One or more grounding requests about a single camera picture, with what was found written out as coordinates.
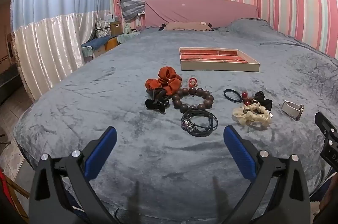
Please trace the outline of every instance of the gray bedspread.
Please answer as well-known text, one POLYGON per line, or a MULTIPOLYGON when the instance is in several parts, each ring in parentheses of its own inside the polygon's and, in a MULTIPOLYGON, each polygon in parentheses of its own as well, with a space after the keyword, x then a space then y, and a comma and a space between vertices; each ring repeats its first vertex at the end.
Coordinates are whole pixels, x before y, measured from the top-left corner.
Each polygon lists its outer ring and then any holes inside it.
MULTIPOLYGON (((306 44, 271 29, 263 20, 240 19, 212 32, 157 31, 105 53, 71 74, 43 95, 20 118, 17 142, 39 160, 42 153, 67 156, 97 139, 108 126, 118 132, 117 144, 91 185, 111 213, 123 223, 218 223, 244 194, 244 180, 223 142, 233 125, 260 150, 288 158, 298 154, 312 192, 327 173, 320 158, 323 136, 314 123, 322 111, 338 125, 338 62, 306 44), (181 71, 179 47, 234 48, 261 63, 259 73, 181 71), (161 114, 147 110, 144 83, 171 66, 186 86, 190 77, 212 92, 210 110, 218 129, 193 137, 180 128, 182 114, 171 105, 161 114), (273 121, 267 129, 240 127, 232 120, 238 107, 223 90, 273 100, 273 121), (283 100, 304 104, 296 122, 281 110, 283 100)), ((201 103, 201 98, 184 98, 201 103)))

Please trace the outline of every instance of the screw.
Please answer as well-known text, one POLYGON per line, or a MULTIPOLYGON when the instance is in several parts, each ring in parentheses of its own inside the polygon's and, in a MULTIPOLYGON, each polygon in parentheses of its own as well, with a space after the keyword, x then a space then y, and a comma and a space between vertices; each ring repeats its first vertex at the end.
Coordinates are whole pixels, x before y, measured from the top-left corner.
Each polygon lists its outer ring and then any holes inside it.
POLYGON ((75 150, 72 152, 72 157, 79 157, 81 152, 79 150, 75 150))
POLYGON ((48 159, 48 154, 44 153, 42 156, 41 156, 41 160, 45 161, 48 159))
POLYGON ((298 157, 298 155, 293 154, 293 155, 291 156, 291 159, 292 159, 293 161, 298 161, 298 160, 299 160, 299 157, 298 157))
POLYGON ((261 155, 261 157, 268 157, 269 153, 267 151, 260 151, 259 154, 261 155))

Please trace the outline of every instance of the floor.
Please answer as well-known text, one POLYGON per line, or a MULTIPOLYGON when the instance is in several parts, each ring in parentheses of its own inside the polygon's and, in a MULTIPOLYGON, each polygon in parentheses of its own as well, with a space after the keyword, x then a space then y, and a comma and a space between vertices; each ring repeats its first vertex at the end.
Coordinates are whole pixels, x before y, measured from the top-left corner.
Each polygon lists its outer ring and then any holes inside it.
POLYGON ((21 86, 0 106, 0 134, 5 134, 0 138, 1 142, 10 141, 11 144, 0 145, 0 167, 5 175, 14 180, 24 158, 16 145, 13 129, 22 113, 32 104, 21 86))

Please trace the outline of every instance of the white satin curtain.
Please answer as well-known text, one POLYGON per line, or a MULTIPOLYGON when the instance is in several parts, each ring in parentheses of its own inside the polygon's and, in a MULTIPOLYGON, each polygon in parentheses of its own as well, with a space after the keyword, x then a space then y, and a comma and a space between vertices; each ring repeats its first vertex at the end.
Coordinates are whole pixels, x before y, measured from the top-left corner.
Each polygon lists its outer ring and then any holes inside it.
POLYGON ((81 44, 110 0, 11 0, 14 47, 34 99, 83 65, 81 44))

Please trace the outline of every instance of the pink headboard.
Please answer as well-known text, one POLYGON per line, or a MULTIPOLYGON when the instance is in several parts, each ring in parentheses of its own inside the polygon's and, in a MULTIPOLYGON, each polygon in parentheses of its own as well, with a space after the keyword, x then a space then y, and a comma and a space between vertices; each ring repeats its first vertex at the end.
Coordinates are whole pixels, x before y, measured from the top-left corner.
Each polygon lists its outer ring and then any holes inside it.
POLYGON ((258 18, 258 8, 228 0, 146 0, 145 18, 147 28, 168 22, 208 22, 217 28, 240 18, 258 18))

